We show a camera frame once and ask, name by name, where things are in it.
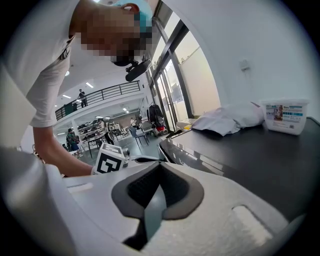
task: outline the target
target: black opening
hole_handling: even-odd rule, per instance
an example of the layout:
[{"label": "black opening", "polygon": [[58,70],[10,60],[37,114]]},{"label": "black opening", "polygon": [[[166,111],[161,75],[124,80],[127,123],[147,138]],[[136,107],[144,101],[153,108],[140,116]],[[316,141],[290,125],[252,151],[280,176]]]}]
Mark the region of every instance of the black opening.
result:
[{"label": "black opening", "polygon": [[111,192],[113,202],[124,216],[140,220],[136,234],[124,241],[136,250],[141,250],[148,242],[145,208],[159,186],[163,189],[167,206],[162,212],[162,220],[188,217],[204,198],[204,188],[199,181],[166,163],[155,162],[117,183]]}]

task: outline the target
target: white wall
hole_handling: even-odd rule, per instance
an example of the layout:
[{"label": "white wall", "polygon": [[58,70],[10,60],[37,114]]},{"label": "white wall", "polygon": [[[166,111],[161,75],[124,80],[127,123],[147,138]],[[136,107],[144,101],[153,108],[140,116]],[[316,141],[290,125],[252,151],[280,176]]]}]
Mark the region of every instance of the white wall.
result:
[{"label": "white wall", "polygon": [[[163,0],[186,24],[212,70],[221,105],[307,98],[320,120],[319,59],[305,31],[273,1]],[[250,63],[243,73],[240,61]]]}]

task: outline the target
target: blue cap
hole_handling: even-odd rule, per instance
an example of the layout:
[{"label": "blue cap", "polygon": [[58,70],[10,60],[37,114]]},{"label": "blue cap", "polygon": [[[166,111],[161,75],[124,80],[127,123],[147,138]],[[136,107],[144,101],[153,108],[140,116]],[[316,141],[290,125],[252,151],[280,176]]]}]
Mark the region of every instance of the blue cap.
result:
[{"label": "blue cap", "polygon": [[152,27],[153,14],[150,5],[144,0],[119,0],[113,6],[123,6],[129,3],[136,4],[139,7],[140,12],[134,15],[134,19],[140,21],[140,31],[142,33],[146,32],[147,27]]}]

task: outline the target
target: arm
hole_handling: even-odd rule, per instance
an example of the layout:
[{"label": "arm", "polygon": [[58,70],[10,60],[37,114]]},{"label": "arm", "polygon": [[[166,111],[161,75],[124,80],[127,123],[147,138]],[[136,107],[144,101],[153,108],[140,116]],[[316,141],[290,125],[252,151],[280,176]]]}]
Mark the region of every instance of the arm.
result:
[{"label": "arm", "polygon": [[87,176],[91,174],[92,166],[70,155],[54,138],[52,126],[33,128],[35,150],[41,158],[58,167],[60,173],[68,176]]}]

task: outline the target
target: container label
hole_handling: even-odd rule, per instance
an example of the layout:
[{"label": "container label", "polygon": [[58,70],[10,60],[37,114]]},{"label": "container label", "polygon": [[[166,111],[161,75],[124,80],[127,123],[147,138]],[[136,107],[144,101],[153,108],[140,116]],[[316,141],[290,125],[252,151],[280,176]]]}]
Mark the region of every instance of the container label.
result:
[{"label": "container label", "polygon": [[266,105],[266,119],[273,120],[273,126],[294,129],[303,116],[302,106]]}]

